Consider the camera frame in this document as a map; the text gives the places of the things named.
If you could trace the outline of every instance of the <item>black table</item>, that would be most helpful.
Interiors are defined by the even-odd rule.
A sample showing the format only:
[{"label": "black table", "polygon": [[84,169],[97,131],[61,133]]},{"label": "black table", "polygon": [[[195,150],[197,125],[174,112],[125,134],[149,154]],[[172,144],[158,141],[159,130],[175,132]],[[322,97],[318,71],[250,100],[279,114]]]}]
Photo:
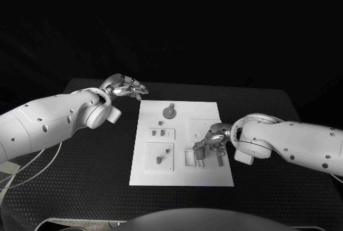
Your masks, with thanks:
[{"label": "black table", "polygon": [[[73,79],[64,93],[96,87],[103,80]],[[250,113],[299,121],[283,91],[145,82],[143,100],[215,102],[221,122]],[[247,166],[228,162],[234,187],[129,186],[139,102],[113,100],[122,111],[115,124],[80,129],[61,144],[60,154],[41,175],[8,190],[1,207],[5,230],[34,230],[47,218],[126,221],[155,211],[203,207],[262,216],[289,226],[335,231],[343,224],[343,202],[329,175],[282,160],[254,159]],[[57,146],[15,176],[30,178],[54,155]]]}]

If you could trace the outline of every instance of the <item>black background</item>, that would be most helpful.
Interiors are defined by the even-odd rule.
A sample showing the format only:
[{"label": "black background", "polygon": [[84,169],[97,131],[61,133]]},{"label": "black background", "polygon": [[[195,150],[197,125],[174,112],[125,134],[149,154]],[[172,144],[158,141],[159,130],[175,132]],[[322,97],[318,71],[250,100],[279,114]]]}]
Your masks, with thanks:
[{"label": "black background", "polygon": [[1,0],[0,18],[0,113],[120,73],[282,89],[343,128],[341,0]]}]

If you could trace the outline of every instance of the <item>table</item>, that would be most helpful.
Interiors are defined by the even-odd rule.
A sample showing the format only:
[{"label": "table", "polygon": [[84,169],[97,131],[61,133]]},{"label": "table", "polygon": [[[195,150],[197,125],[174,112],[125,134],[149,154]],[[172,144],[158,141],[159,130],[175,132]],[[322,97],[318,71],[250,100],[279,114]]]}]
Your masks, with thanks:
[{"label": "table", "polygon": [[[71,79],[64,93],[96,87],[103,80]],[[221,122],[250,113],[299,121],[283,91],[143,82],[143,100],[215,102]],[[34,230],[47,218],[126,221],[155,211],[201,207],[249,213],[289,226],[343,225],[343,202],[329,175],[282,160],[254,159],[250,166],[233,159],[227,145],[234,187],[129,186],[139,102],[119,97],[115,124],[80,129],[61,144],[60,154],[41,175],[7,191],[1,218],[7,231]],[[54,155],[45,153],[14,178],[30,178]]]}]

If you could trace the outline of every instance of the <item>white board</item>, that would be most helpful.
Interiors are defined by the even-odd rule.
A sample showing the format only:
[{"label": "white board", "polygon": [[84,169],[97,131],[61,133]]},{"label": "white board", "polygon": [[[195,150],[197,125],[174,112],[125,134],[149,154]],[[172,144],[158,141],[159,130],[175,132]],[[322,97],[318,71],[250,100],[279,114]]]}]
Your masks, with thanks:
[{"label": "white board", "polygon": [[[169,103],[174,104],[175,117],[165,119],[162,110]],[[233,186],[227,155],[221,157],[220,167],[215,152],[205,148],[205,159],[201,162],[197,160],[191,162],[190,150],[194,142],[203,139],[210,125],[218,122],[215,102],[141,100],[129,185]],[[164,136],[166,131],[169,132],[168,137],[159,136],[161,129]],[[191,140],[195,131],[198,138]],[[155,148],[146,149],[151,143]],[[164,154],[164,147],[169,144],[171,153]],[[159,164],[155,158],[158,156],[162,156]]]}]

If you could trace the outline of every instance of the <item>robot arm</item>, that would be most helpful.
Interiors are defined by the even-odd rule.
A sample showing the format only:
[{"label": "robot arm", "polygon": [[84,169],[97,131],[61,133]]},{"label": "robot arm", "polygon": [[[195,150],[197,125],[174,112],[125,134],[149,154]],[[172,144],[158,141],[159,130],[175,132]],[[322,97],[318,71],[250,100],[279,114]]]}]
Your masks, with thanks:
[{"label": "robot arm", "polygon": [[0,163],[40,151],[71,137],[84,127],[115,123],[120,111],[110,105],[116,96],[135,97],[148,90],[132,78],[115,74],[99,88],[54,95],[14,108],[0,115]]},{"label": "robot arm", "polygon": [[234,160],[247,165],[253,163],[254,157],[269,158],[270,152],[275,151],[285,161],[325,173],[343,175],[341,130],[293,121],[283,122],[263,114],[249,114],[221,134],[215,135],[208,130],[203,141],[192,147],[195,158],[204,158],[201,151],[204,152],[207,144],[215,144],[217,154],[224,155],[224,148],[218,145],[227,141],[236,148]]}]

